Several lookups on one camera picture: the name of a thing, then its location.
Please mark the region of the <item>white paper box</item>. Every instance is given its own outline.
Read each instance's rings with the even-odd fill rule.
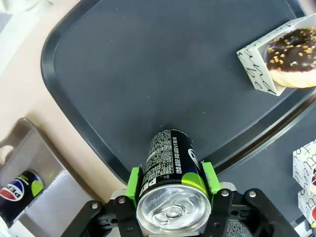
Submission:
[[[316,194],[316,186],[312,184],[315,168],[316,140],[293,152],[293,178],[307,195]]]
[[[285,87],[272,80],[264,62],[265,51],[274,39],[298,28],[313,26],[316,26],[316,14],[291,20],[237,52],[255,89],[277,96],[282,94]]]
[[[298,208],[310,224],[316,222],[316,195],[308,195],[304,190],[298,193]]]

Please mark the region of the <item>red, white and blue logo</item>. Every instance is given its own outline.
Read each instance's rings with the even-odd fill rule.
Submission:
[[[0,190],[0,196],[9,201],[19,201],[24,195],[24,186],[20,180],[14,179]]]

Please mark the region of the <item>bolt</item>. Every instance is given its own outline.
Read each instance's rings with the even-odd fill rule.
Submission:
[[[227,197],[229,195],[229,192],[227,190],[222,191],[222,196]]]
[[[255,193],[254,191],[250,191],[250,192],[249,192],[249,196],[250,196],[251,198],[254,198],[254,197],[256,196],[256,193]]]
[[[124,203],[124,202],[125,202],[125,198],[121,197],[121,198],[118,200],[118,202],[119,202],[120,204]]]
[[[92,209],[97,209],[98,208],[98,204],[97,203],[94,203],[94,204],[92,204]]]

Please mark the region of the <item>gray metal tray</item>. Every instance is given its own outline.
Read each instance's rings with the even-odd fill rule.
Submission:
[[[0,185],[31,169],[45,186],[43,194],[20,218],[21,223],[36,237],[61,236],[83,205],[96,195],[26,118],[19,119],[7,138],[0,141],[0,148],[5,146],[14,150],[0,168]]]
[[[48,37],[42,75],[123,181],[164,128],[186,132],[197,157],[218,165],[311,92],[257,91],[236,56],[300,16],[295,0],[82,0]]]
[[[316,101],[267,142],[218,174],[240,193],[261,189],[289,222],[302,216],[297,193],[301,186],[292,177],[294,150],[316,138]]]

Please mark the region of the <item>donut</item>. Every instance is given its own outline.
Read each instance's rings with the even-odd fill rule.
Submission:
[[[276,83],[295,88],[316,86],[316,28],[296,29],[274,40],[265,59]]]

